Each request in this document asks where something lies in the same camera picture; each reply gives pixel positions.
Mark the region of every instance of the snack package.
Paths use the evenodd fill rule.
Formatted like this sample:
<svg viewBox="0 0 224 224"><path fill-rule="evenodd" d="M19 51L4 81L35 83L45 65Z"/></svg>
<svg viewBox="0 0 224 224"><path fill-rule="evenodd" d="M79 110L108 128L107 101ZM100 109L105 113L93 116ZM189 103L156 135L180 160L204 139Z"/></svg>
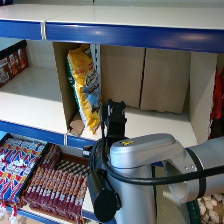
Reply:
<svg viewBox="0 0 224 224"><path fill-rule="evenodd" d="M61 176L60 171L55 171L54 176L51 181L49 181L47 188L47 193L44 198L44 202L42 204L42 207L44 210L51 212L51 208L48 205L48 202L50 201L51 195L53 193L54 187L57 185L57 179Z"/></svg>
<svg viewBox="0 0 224 224"><path fill-rule="evenodd" d="M75 204L76 197L78 196L79 190L81 188L81 185L83 183L83 180L84 178L82 176L78 177L76 186L73 190L73 193L70 198L70 202L68 204L68 215L71 219L76 219L76 214L74 213L74 204Z"/></svg>
<svg viewBox="0 0 224 224"><path fill-rule="evenodd" d="M11 195L8 198L8 201L12 201L12 202L17 202L17 194L20 190L20 188L22 187L24 181L26 180L27 176L29 175L29 173L31 172L31 168L27 167L24 172L23 172L23 176L22 178L19 180L19 183L12 189L11 191Z"/></svg>
<svg viewBox="0 0 224 224"><path fill-rule="evenodd" d="M37 199L36 199L36 204L38 206L41 206L41 202L43 201L43 193L45 191L45 188L47 187L47 184L48 184L48 181L49 181L49 178L51 177L51 172L52 170L47 170L47 174L46 174L46 177L45 177L45 180L43 182L43 185L39 191L39 194L37 196Z"/></svg>
<svg viewBox="0 0 224 224"><path fill-rule="evenodd" d="M68 176L68 172L65 171L63 172L63 176L61 178L61 181L59 183L59 186L58 186L58 189L57 189L57 192L55 194L55 198L54 198L54 201L53 201L53 206L57 209L58 208L58 202L59 202L59 199L60 199L60 195L62 193L62 190L64 188L64 185L65 185L65 182L66 182L66 179L67 179L67 176Z"/></svg>
<svg viewBox="0 0 224 224"><path fill-rule="evenodd" d="M58 191L58 187L60 185L60 181L62 179L62 176L63 176L63 172L62 171L58 171L58 177L56 179L56 182L54 184L54 188L51 192L51 195L50 195L50 199L47 203L47 206L48 208L51 210L51 212L53 212L54 214L57 214L57 209L53 206L53 202L54 202L54 199L55 199L55 196L56 196L56 193Z"/></svg>
<svg viewBox="0 0 224 224"><path fill-rule="evenodd" d="M20 180L22 179L24 171L25 171L24 167L22 167L22 168L17 167L13 171L13 174L11 175L9 182L4 184L0 191L0 197L2 199L8 201L12 190L19 184Z"/></svg>
<svg viewBox="0 0 224 224"><path fill-rule="evenodd" d="M89 44L70 50L67 62L68 79L74 89L82 121L94 134L100 125L101 92Z"/></svg>
<svg viewBox="0 0 224 224"><path fill-rule="evenodd" d="M29 188L27 189L26 194L25 194L25 200L27 201L27 203L29 203L29 196L30 196L30 193L31 193L31 191L32 191L32 189L33 189L33 186L35 185L35 182L36 182L37 178L39 178L39 175L40 175L41 173L42 173L42 172L41 172L41 168L38 167L38 168L37 168L37 171L36 171L36 173L35 173L35 175L34 175L33 178L32 178L32 181L31 181L31 183L30 183L30 185L29 185Z"/></svg>
<svg viewBox="0 0 224 224"><path fill-rule="evenodd" d="M56 169L60 159L61 149L57 145L52 145L47 156L45 157L41 167L47 169Z"/></svg>
<svg viewBox="0 0 224 224"><path fill-rule="evenodd" d="M58 201L58 208L57 211L61 216L64 216L65 212L64 212L64 207L65 207L65 203L66 203L66 198L69 194L69 190L72 186L72 182L74 180L74 174L73 173L69 173L65 182L65 185L63 187L63 190L61 192L59 201Z"/></svg>

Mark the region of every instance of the yellow snack bag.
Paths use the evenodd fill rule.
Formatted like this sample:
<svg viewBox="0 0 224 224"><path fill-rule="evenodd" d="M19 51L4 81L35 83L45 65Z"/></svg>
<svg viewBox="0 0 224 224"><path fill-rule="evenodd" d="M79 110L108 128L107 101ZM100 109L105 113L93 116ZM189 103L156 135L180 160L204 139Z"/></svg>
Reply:
<svg viewBox="0 0 224 224"><path fill-rule="evenodd" d="M100 88L90 46L69 50L68 78L74 89L82 121L94 134L100 125Z"/></svg>

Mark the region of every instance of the candy bar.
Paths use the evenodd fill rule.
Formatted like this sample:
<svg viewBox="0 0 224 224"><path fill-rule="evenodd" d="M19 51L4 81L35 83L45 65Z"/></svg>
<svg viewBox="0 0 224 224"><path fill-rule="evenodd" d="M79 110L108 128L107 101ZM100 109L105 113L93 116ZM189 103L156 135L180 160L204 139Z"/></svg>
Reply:
<svg viewBox="0 0 224 224"><path fill-rule="evenodd" d="M52 193L50 195L50 199L47 203L47 206L48 208L54 213L54 214L57 214L57 211L56 211L56 208L53 206L53 201L54 201L54 198L55 198L55 195L58 191L58 187L59 187L59 184L60 184L60 181L62 179L62 176L63 176L63 172L62 171L58 171L58 177L56 179L56 182L55 182L55 185L54 185L54 188L52 190Z"/></svg>
<svg viewBox="0 0 224 224"><path fill-rule="evenodd" d="M64 185L65 185L67 176L68 176L68 172L65 171L65 172L63 173L62 178L61 178L61 181L60 181L60 183L59 183L59 186L58 186L58 189L57 189L57 192L56 192L56 194L55 194L54 201L53 201L53 206L54 206L55 208L58 207L58 201L59 201L61 192L62 192L62 190L63 190L63 187L64 187Z"/></svg>
<svg viewBox="0 0 224 224"><path fill-rule="evenodd" d="M6 183L9 182L13 171L16 169L15 165L11 165L9 164L6 168L5 168L5 173L2 174L1 179L0 179L0 192L2 190L3 185L5 185Z"/></svg>
<svg viewBox="0 0 224 224"><path fill-rule="evenodd" d="M26 194L25 194L25 200L26 200L27 202L29 201L29 195L30 195L30 193L31 193L31 191L32 191L32 188L33 188L35 182L36 182L36 179L37 179L38 176L39 176L40 171L41 171L41 168L38 167L38 168L37 168L37 171L36 171L36 173L35 173L35 175L34 175L33 178L32 178L32 181L31 181L31 183L30 183L30 185L29 185L29 187L28 187L28 189L27 189L27 191L26 191Z"/></svg>
<svg viewBox="0 0 224 224"><path fill-rule="evenodd" d="M7 152L5 152L4 153L4 161L6 161L7 163L11 163L12 156L14 153L15 152L13 149L9 149Z"/></svg>
<svg viewBox="0 0 224 224"><path fill-rule="evenodd" d="M23 143L22 141L16 140L16 141L14 141L14 144L13 144L13 147L12 148L14 150L18 151L20 149L20 146L21 146L22 143Z"/></svg>
<svg viewBox="0 0 224 224"><path fill-rule="evenodd" d="M39 150L39 147L40 147L40 146L41 146L40 143L31 142L29 149L38 152L38 151L40 151L40 150Z"/></svg>
<svg viewBox="0 0 224 224"><path fill-rule="evenodd" d="M87 190L87 177L85 177L85 179L82 183L82 186L79 190L78 196L75 200L75 203L74 203L74 206L72 209L72 213L76 214L76 216L79 216L81 214L82 204L84 201L86 190Z"/></svg>
<svg viewBox="0 0 224 224"><path fill-rule="evenodd" d="M30 168L26 168L23 172L23 176L22 178L20 179L19 183L12 189L11 191L11 195L10 197L8 198L8 201L10 202L17 202L17 194L21 188L21 186L23 185L24 181L26 180L27 176L29 175L31 169Z"/></svg>
<svg viewBox="0 0 224 224"><path fill-rule="evenodd" d="M11 175L9 182L4 184L1 188L0 198L8 200L8 198L11 195L11 191L19 184L20 180L22 179L24 170L25 168L23 167L23 168L16 168L13 171L13 174Z"/></svg>
<svg viewBox="0 0 224 224"><path fill-rule="evenodd" d="M70 190L69 190L68 195L66 197L65 203L63 205L64 206L64 217L66 217L67 219L69 218L68 206L69 206L71 197L73 196L73 192L74 192L75 186L77 184L78 178L79 178L79 175L75 174L74 179L73 179L72 184L71 184L71 187L70 187Z"/></svg>
<svg viewBox="0 0 224 224"><path fill-rule="evenodd" d="M37 203L37 198L38 198L39 192L44 184L45 179L48 177L49 170L46 170L46 169L44 169L44 170L45 170L45 172L44 172L43 176L40 178L39 185L36 187L34 194L30 197L30 199L32 199L34 204Z"/></svg>
<svg viewBox="0 0 224 224"><path fill-rule="evenodd" d="M48 183L48 181L49 181L49 178L50 178L50 176L51 176L51 172L52 172L52 170L48 170L48 171L47 171L46 178L45 178L44 183L43 183L43 185L42 185L42 187L41 187L41 189L40 189L40 191L39 191L39 194L38 194L38 196L37 196L37 200L36 200L36 201L37 201L37 204L38 204L39 206L41 206L42 196L43 196L44 190L45 190L45 188L46 188L46 186L47 186L47 183Z"/></svg>
<svg viewBox="0 0 224 224"><path fill-rule="evenodd" d="M62 216L64 214L64 205L65 205L65 202L66 202L66 198L67 198L67 196L69 194L69 190L70 190L70 188L72 186L73 180L74 180L74 174L73 173L69 173L68 176L67 176L65 185L64 185L64 187L62 189L59 201L58 201L57 211Z"/></svg>
<svg viewBox="0 0 224 224"><path fill-rule="evenodd" d="M45 145L40 145L36 150L38 152L42 152L44 150L44 148L45 148Z"/></svg>
<svg viewBox="0 0 224 224"><path fill-rule="evenodd" d="M47 156L45 157L41 167L47 169L56 169L57 163L60 159L61 149L57 145L52 145Z"/></svg>
<svg viewBox="0 0 224 224"><path fill-rule="evenodd" d="M35 195L35 192L36 192L36 189L37 187L39 186L41 180L43 179L43 176L44 176L44 173L45 173L45 169L41 169L39 174L38 174L38 177L36 178L36 181L35 183L33 184L33 187L32 187L32 190L30 192L30 195L29 195L29 200L32 201L33 198L34 198L34 195Z"/></svg>
<svg viewBox="0 0 224 224"><path fill-rule="evenodd" d="M35 158L31 159L29 164L27 165L27 167L33 168L38 159L39 159L38 157L35 157Z"/></svg>
<svg viewBox="0 0 224 224"><path fill-rule="evenodd" d="M48 186L46 187L47 192L46 192L44 201L42 203L42 207L49 212L51 212L51 208L49 207L48 203L50 201L50 198L51 198L51 195L53 193L54 187L57 186L57 180L58 180L59 176L61 176L61 175L62 175L62 172L56 171L54 173L54 176L53 176L52 180L49 180Z"/></svg>
<svg viewBox="0 0 224 224"><path fill-rule="evenodd" d="M68 204L68 215L71 219L74 219L74 213L73 213L73 206L74 206L74 202L75 202L75 199L78 195L78 192L81 188L81 185L82 185L82 182L83 182L83 177L82 176L79 176L78 177L78 180L77 180L77 184L73 190L73 193L72 193L72 196L71 196L71 199L70 199L70 202Z"/></svg>
<svg viewBox="0 0 224 224"><path fill-rule="evenodd" d="M14 145L14 142L15 142L15 141L16 141L16 140L13 139L13 138L8 138L8 139L6 139L5 143L8 143L8 144L10 144L10 145Z"/></svg>
<svg viewBox="0 0 224 224"><path fill-rule="evenodd" d="M51 175L50 175L50 177L49 177L49 179L48 179L48 183L47 183L47 185L46 185L46 187L45 187L45 189L44 189L43 195L42 195L42 197L41 197L40 202L41 202L41 207L42 207L42 208L44 208L45 201L47 201L47 198L48 198L48 197L47 197L47 193L48 193L48 191L50 191L50 188L51 188L51 184L52 184L52 180L53 180L54 174L55 174L55 170L52 170L52 171L51 171Z"/></svg>
<svg viewBox="0 0 224 224"><path fill-rule="evenodd" d="M0 163L0 178L2 177L2 175L5 173L5 169L7 167L8 163L4 163L4 162L1 162Z"/></svg>

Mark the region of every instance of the chocolate bar package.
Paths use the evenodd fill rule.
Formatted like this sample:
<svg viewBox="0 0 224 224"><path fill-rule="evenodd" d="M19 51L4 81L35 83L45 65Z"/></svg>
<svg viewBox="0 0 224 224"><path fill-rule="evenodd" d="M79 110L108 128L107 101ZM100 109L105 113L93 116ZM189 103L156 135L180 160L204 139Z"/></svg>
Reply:
<svg viewBox="0 0 224 224"><path fill-rule="evenodd" d="M41 167L47 169L56 169L60 159L61 149L57 145L52 145L48 154L46 155Z"/></svg>
<svg viewBox="0 0 224 224"><path fill-rule="evenodd" d="M0 88L28 67L26 46L22 40L0 51Z"/></svg>

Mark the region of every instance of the red packaging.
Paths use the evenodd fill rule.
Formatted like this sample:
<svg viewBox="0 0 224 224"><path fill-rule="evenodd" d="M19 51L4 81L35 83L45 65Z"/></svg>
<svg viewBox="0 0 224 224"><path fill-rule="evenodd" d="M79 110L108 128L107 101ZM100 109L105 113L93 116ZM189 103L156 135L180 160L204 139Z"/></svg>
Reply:
<svg viewBox="0 0 224 224"><path fill-rule="evenodd" d="M34 185L36 185L36 183L38 183L38 185L36 185L36 187L33 187L33 193L29 196L29 200L32 201L32 203L34 205L36 205L38 207L38 204L37 204L37 197L39 195L39 192L43 186L43 183L47 177L47 174L48 174L48 170L42 168L44 170L44 173L43 175L41 176L41 178L38 178L39 180L36 181L34 183Z"/></svg>
<svg viewBox="0 0 224 224"><path fill-rule="evenodd" d="M36 202L37 202L38 206L41 206L41 198L42 198L44 190L45 190L45 188L47 186L48 180L49 180L49 178L51 176L51 172L52 172L52 170L47 170L46 178L45 178L44 183L43 183L43 185L42 185L42 187L40 189L40 192L39 192L39 194L37 196Z"/></svg>
<svg viewBox="0 0 224 224"><path fill-rule="evenodd" d="M25 200L27 201L27 203L28 203L28 200L29 200L30 192L32 191L32 188L33 188L33 186L34 186L34 184L35 184L35 182L36 182L36 179L37 179L38 176L39 176L40 171L41 171L41 168L38 167L38 168L37 168L37 171L36 171L36 173L35 173L35 175L34 175L33 178L32 178L32 181L31 181L31 183L30 183L30 186L28 187L28 189L27 189L27 191L26 191L26 194L25 194Z"/></svg>
<svg viewBox="0 0 224 224"><path fill-rule="evenodd" d="M55 170L51 170L51 175L48 179L48 182L47 182L47 185L44 189L44 192L43 192L43 195L41 197L41 207L44 208L44 204L45 204L45 201L47 200L47 192L50 190L50 187L51 187L51 184L52 184L52 181L53 181L53 177L54 177L54 174L55 174Z"/></svg>
<svg viewBox="0 0 224 224"><path fill-rule="evenodd" d="M58 201L58 213L62 216L64 216L64 208L65 208L65 202L66 202L66 198L69 194L70 188L72 186L73 180L74 180L74 174L73 173L69 173L67 176L67 180L65 182L65 185L63 187L63 190L61 192L59 201Z"/></svg>
<svg viewBox="0 0 224 224"><path fill-rule="evenodd" d="M87 190L87 177L84 178L84 181L82 183L82 186L79 190L79 193L77 195L77 198L75 200L73 209L72 209L72 214L73 217L76 216L80 216L81 215L81 210L82 210L82 205L83 205L83 201L86 195L86 190Z"/></svg>
<svg viewBox="0 0 224 224"><path fill-rule="evenodd" d="M67 219L69 219L68 206L69 206L69 203L70 203L70 200L73 195L73 192L74 192L74 189L75 189L78 179L79 179L79 175L75 174L73 181L72 181L72 185L70 187L70 190L68 192L68 195L67 195L65 203L64 203L64 217L66 217Z"/></svg>
<svg viewBox="0 0 224 224"><path fill-rule="evenodd" d="M44 209L46 209L48 211L51 211L51 209L49 208L48 202L51 198L51 194L53 192L54 186L56 185L57 179L59 178L60 175L61 175L60 171L55 171L54 176L53 176L52 180L50 181L49 186L47 187L48 190L45 195L44 202L43 202L42 206L44 207Z"/></svg>
<svg viewBox="0 0 224 224"><path fill-rule="evenodd" d="M53 191L51 193L51 196L50 196L50 199L47 203L47 206L48 208L51 210L51 212L53 212L54 214L57 214L57 210L56 208L53 206L53 201L54 201L54 198L55 198L55 195L58 191L58 187L60 185L60 181L62 179L62 176L63 176L63 172L62 171L58 171L59 174L58 174L58 177L57 177L57 180L55 182L55 185L54 185L54 188L53 188Z"/></svg>
<svg viewBox="0 0 224 224"><path fill-rule="evenodd" d="M63 190L63 188L64 188L64 185L65 185L67 176L68 176L68 172L65 171L65 172L63 173L63 176L62 176L61 181L60 181L60 183L59 183L57 192L56 192L56 194L55 194L55 198L54 198L54 200L53 200L53 206L54 206L55 208L58 207L58 201L59 201L61 192L62 192L62 190Z"/></svg>
<svg viewBox="0 0 224 224"><path fill-rule="evenodd" d="M52 145L47 156L45 157L41 167L47 169L56 169L60 159L61 149L57 145Z"/></svg>
<svg viewBox="0 0 224 224"><path fill-rule="evenodd" d="M83 182L83 177L79 176L78 180L77 180L77 184L76 184L76 186L74 188L74 191L72 193L70 202L68 204L68 215L71 219L74 219L73 207L74 207L75 199L76 199L76 197L79 193L79 190L81 188L82 182Z"/></svg>
<svg viewBox="0 0 224 224"><path fill-rule="evenodd" d="M0 88L28 67L26 45L23 40L0 51Z"/></svg>

